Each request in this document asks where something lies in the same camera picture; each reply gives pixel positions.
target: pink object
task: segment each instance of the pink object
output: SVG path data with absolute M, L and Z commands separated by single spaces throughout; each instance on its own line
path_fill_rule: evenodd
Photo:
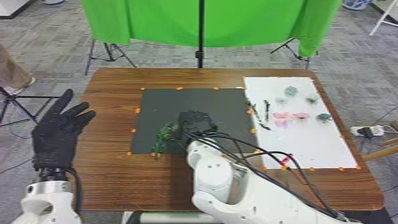
M 277 120 L 274 121 L 274 123 L 276 123 L 276 126 L 277 126 L 277 127 L 283 127 L 283 126 L 286 125 L 286 123 L 288 123 L 288 120 L 285 120 L 285 119 L 277 119 Z
M 301 112 L 301 113 L 293 114 L 293 117 L 295 117 L 299 120 L 304 120 L 304 119 L 309 118 L 309 114 L 304 113 L 304 112 Z
M 292 118 L 292 114 L 290 113 L 274 113 L 274 117 L 277 119 L 290 119 Z

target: green backdrop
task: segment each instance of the green backdrop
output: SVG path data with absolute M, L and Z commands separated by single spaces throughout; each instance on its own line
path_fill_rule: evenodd
M 82 0 L 93 36 L 198 46 L 199 0 Z M 320 47 L 341 0 L 206 0 L 205 46 L 301 40 L 302 56 Z

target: light stand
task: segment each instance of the light stand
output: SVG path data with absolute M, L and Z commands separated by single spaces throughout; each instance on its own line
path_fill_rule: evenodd
M 43 112 L 43 110 L 46 108 L 48 103 L 59 97 L 57 96 L 18 96 L 18 95 L 11 95 L 9 92 L 6 91 L 4 87 L 0 87 L 0 95 L 4 95 L 4 97 L 6 97 L 6 99 L 4 99 L 4 108 L 2 108 L 2 113 L 0 113 L 0 127 L 9 126 L 13 124 L 18 124 L 22 122 L 27 122 L 31 120 L 38 124 L 38 116 L 41 115 L 41 112 Z M 39 110 L 38 110 L 38 112 L 34 114 L 29 112 L 27 108 L 23 107 L 22 103 L 18 102 L 18 99 L 46 99 L 45 105 L 41 106 L 41 108 L 39 108 Z M 20 121 L 13 121 L 11 123 L 4 124 L 4 116 L 6 116 L 6 112 L 7 112 L 7 108 L 9 108 L 9 104 L 11 103 L 22 109 L 22 111 L 27 114 L 29 118 L 20 120 Z
M 205 0 L 199 0 L 199 49 L 196 51 L 198 68 L 203 68 L 205 59 Z
M 125 53 L 125 51 L 121 50 L 121 47 L 118 46 L 118 44 L 109 44 L 109 43 L 103 43 L 103 47 L 105 47 L 105 51 L 107 51 L 107 56 L 109 58 L 98 58 L 98 57 L 93 57 L 93 53 L 94 53 L 94 48 L 96 48 L 96 40 L 93 39 L 93 42 L 91 42 L 91 52 L 89 52 L 89 61 L 87 61 L 87 65 L 86 65 L 86 76 L 89 75 L 89 69 L 91 69 L 91 61 L 93 60 L 103 60 L 107 62 L 116 62 L 119 58 L 126 58 L 128 60 L 128 63 L 132 64 L 132 66 L 137 68 L 135 64 L 134 64 L 134 61 Z M 116 57 L 114 56 L 114 50 L 119 51 L 121 53 L 121 56 Z
M 306 69 L 309 69 L 311 57 L 304 57 L 304 56 L 297 55 L 293 49 L 290 48 L 290 42 L 292 42 L 293 40 L 295 40 L 295 38 L 290 38 L 290 39 L 288 39 L 288 41 L 286 41 L 286 42 L 283 43 L 283 45 L 276 48 L 276 50 L 270 52 L 270 54 L 274 54 L 274 53 L 281 50 L 281 48 L 286 47 L 288 50 L 290 50 L 290 52 L 292 52 L 292 54 L 293 54 L 293 56 L 295 56 L 295 58 L 297 58 L 301 61 L 306 61 Z

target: white object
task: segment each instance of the white object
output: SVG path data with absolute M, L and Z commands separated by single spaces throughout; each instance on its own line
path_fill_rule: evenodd
M 31 184 L 22 200 L 23 214 L 13 224 L 82 224 L 71 208 L 71 201 L 73 193 L 68 181 L 45 181 Z
M 11 16 L 31 0 L 0 0 L 0 16 Z
M 128 223 L 134 212 L 123 213 L 121 224 Z M 141 214 L 142 224 L 222 224 L 215 217 L 203 212 L 144 212 Z
M 7 87 L 4 88 L 4 90 L 7 91 L 7 93 L 9 93 L 11 95 L 18 95 L 18 94 L 23 92 L 23 90 L 29 88 L 29 86 L 34 85 L 36 81 L 38 81 L 38 79 L 36 79 L 36 77 L 32 77 L 32 79 L 31 79 L 31 83 L 29 83 L 29 85 L 27 85 L 23 88 L 15 89 L 13 87 L 7 86 Z
M 356 136 L 365 136 L 357 131 L 363 129 L 363 128 L 370 128 L 370 131 L 372 131 L 372 134 L 375 136 L 384 136 L 384 126 L 377 125 L 377 126 L 363 126 L 363 127 L 352 127 L 350 128 L 350 132 Z
M 43 0 L 43 3 L 46 4 L 46 5 L 59 5 L 59 4 L 62 4 L 66 2 L 66 0 Z
M 373 34 L 375 34 L 375 32 L 377 32 L 377 29 L 379 29 L 382 23 L 386 23 L 386 24 L 389 24 L 389 25 L 393 25 L 393 26 L 398 26 L 398 24 L 395 24 L 395 23 L 391 23 L 391 22 L 386 21 L 386 17 L 388 17 L 388 15 L 391 14 L 391 11 L 393 11 L 393 9 L 395 9 L 395 7 L 397 7 L 397 4 L 398 4 L 398 0 L 395 0 L 395 1 L 391 2 L 391 5 L 389 5 L 389 7 L 388 7 L 388 10 L 384 11 L 382 17 L 381 17 L 381 19 L 379 19 L 379 21 L 377 21 L 375 28 L 373 28 L 373 30 L 372 30 L 372 32 L 370 32 L 370 36 L 373 36 Z
M 196 190 L 192 202 L 199 210 L 210 214 L 226 224 L 347 224 L 354 222 L 340 221 L 318 212 L 292 195 L 292 193 L 269 182 L 253 171 L 222 157 L 215 149 L 199 142 L 189 146 L 189 164 L 196 175 Z M 208 171 L 201 164 L 212 165 Z M 237 191 L 230 195 L 230 202 L 224 202 L 224 195 L 219 191 L 208 191 L 201 185 L 221 178 L 217 169 L 228 170 L 224 175 L 237 181 Z
M 290 86 L 299 89 L 297 95 L 286 97 L 285 104 L 272 103 L 285 96 L 285 89 Z M 356 168 L 357 162 L 334 120 L 322 122 L 317 119 L 318 114 L 331 114 L 322 97 L 317 104 L 306 101 L 306 97 L 318 92 L 313 80 L 308 77 L 245 77 L 245 87 L 245 95 L 251 103 L 256 104 L 261 117 L 265 117 L 263 101 L 270 102 L 270 131 L 261 128 L 253 115 L 260 147 L 269 151 L 292 153 L 302 168 Z M 277 127 L 274 113 L 285 112 L 292 114 L 304 112 L 311 117 L 288 121 L 286 125 Z M 263 162 L 269 169 L 281 169 L 269 156 L 263 156 Z

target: black mat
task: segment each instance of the black mat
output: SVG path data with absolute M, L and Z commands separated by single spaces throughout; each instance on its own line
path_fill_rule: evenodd
M 240 89 L 150 89 L 142 93 L 141 114 L 135 124 L 132 153 L 148 154 L 157 144 L 157 132 L 166 124 L 178 121 L 180 112 L 189 110 L 210 114 L 219 131 L 256 144 L 251 134 L 253 121 L 247 114 L 245 93 Z M 238 152 L 231 141 L 217 140 L 226 148 Z M 182 153 L 182 146 L 167 144 L 166 153 Z

